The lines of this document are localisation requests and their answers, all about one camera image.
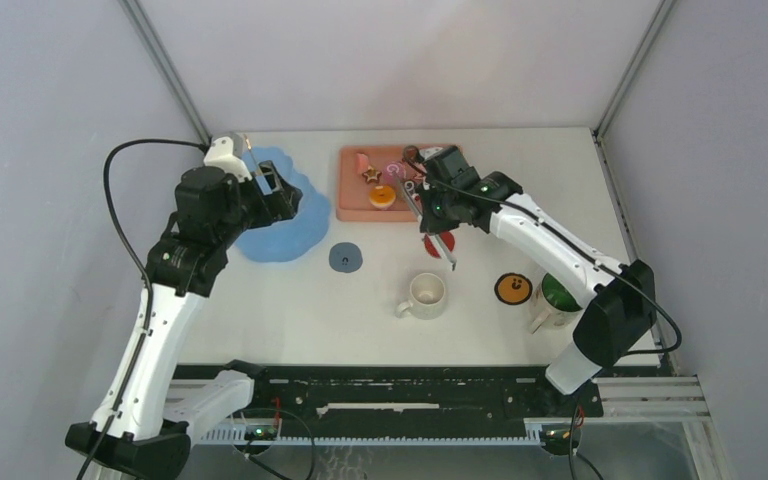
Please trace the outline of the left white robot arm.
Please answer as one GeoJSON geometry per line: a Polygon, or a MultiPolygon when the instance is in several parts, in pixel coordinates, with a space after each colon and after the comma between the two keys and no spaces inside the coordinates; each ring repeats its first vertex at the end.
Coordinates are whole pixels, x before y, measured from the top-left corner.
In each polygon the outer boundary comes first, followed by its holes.
{"type": "Polygon", "coordinates": [[[254,158],[236,133],[202,147],[200,166],[174,191],[175,209],[145,258],[135,325],[111,385],[89,421],[72,424],[66,446],[102,473],[136,479],[174,479],[194,444],[225,417],[250,417],[271,407],[271,388],[252,365],[234,361],[177,407],[166,398],[190,327],[249,230],[294,218],[301,191],[270,161],[254,158]]]}

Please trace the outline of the blue three-tier cake stand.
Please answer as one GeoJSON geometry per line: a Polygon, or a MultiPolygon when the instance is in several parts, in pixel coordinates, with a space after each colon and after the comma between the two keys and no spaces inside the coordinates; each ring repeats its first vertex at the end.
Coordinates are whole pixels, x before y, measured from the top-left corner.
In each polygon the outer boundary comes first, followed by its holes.
{"type": "Polygon", "coordinates": [[[254,172],[255,162],[272,161],[283,179],[301,191],[301,200],[294,218],[266,228],[246,231],[234,246],[252,262],[293,261],[324,239],[329,228],[330,202],[313,186],[308,176],[297,169],[293,158],[281,148],[251,149],[246,135],[242,134],[241,138],[244,145],[242,161],[250,171],[254,172]]]}

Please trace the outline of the metal serving tongs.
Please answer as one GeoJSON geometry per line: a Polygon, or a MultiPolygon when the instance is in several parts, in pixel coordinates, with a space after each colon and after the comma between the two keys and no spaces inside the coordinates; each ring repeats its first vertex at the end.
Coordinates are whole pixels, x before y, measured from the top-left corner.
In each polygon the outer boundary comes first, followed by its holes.
{"type": "MultiPolygon", "coordinates": [[[[419,204],[414,200],[413,196],[409,193],[404,182],[399,183],[398,191],[407,204],[409,210],[416,217],[417,221],[420,221],[422,219],[421,208],[419,204]]],[[[429,242],[432,245],[434,251],[437,253],[438,257],[440,259],[445,259],[449,263],[450,269],[454,271],[457,266],[457,259],[452,253],[451,249],[446,245],[443,238],[438,234],[426,234],[426,237],[429,239],[429,242]]]]}

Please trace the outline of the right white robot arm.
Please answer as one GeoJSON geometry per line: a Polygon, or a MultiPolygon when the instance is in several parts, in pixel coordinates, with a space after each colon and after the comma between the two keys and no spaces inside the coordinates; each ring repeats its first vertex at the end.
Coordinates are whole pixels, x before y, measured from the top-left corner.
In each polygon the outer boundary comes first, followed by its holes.
{"type": "Polygon", "coordinates": [[[538,402],[565,415],[577,390],[620,359],[656,321],[654,273],[644,262],[624,264],[576,237],[538,207],[521,185],[494,171],[481,176],[455,145],[425,157],[415,146],[403,160],[424,178],[416,192],[420,230],[432,235],[470,225],[512,245],[557,280],[582,313],[571,343],[545,370],[538,402]]]}

